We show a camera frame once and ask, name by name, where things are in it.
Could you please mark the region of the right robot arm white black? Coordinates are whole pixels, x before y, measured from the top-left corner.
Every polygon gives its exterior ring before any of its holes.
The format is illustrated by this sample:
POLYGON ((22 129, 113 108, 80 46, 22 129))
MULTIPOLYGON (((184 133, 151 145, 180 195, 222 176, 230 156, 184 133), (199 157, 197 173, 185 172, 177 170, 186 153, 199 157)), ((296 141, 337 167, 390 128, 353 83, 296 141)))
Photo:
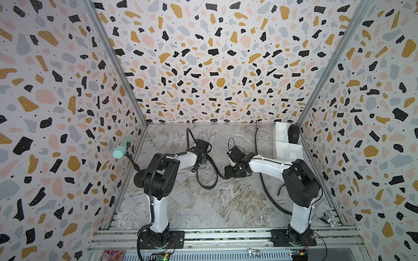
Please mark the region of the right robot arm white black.
POLYGON ((310 216, 312 205, 321 190, 321 184, 310 171, 305 161, 296 159, 291 163, 282 163, 265 158, 259 154, 244 154, 237 146, 227 152, 231 165, 224 168, 225 177, 244 178, 257 172, 282 180, 293 203, 291 212, 281 209, 291 215, 287 228, 288 242, 301 246, 311 239, 310 216))

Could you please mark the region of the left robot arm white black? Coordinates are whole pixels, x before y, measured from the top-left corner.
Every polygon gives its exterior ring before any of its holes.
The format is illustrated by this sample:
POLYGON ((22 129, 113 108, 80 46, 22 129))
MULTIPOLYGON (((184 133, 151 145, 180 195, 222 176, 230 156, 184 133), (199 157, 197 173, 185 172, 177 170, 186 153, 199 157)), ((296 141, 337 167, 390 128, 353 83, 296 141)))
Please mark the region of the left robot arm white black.
POLYGON ((139 241, 156 248, 170 244, 168 204, 166 197, 172 192, 180 170, 192 168, 198 174, 199 165, 209 159, 209 142, 196 139, 186 129, 187 149, 179 153, 156 153, 148 167, 139 170, 134 184, 142 188, 149 200, 150 221, 138 232, 139 241))

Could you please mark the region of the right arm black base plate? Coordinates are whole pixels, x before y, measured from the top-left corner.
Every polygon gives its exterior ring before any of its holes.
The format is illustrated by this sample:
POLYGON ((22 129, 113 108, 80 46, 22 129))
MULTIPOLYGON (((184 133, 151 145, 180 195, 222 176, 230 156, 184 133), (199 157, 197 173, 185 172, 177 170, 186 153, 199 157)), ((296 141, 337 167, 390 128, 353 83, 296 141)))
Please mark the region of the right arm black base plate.
POLYGON ((316 246, 317 242, 313 231, 308 228, 304 233, 299 234, 293 228, 272 229, 270 241, 274 247, 307 247, 316 246))

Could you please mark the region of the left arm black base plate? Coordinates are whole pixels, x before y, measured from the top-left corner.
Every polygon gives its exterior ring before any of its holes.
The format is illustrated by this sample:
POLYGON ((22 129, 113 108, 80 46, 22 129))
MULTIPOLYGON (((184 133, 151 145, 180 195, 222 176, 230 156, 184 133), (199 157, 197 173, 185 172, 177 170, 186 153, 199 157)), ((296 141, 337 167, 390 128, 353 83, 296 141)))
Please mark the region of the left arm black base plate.
POLYGON ((141 250, 183 249, 184 231, 165 230, 162 233, 150 229, 138 232, 137 248, 141 250))

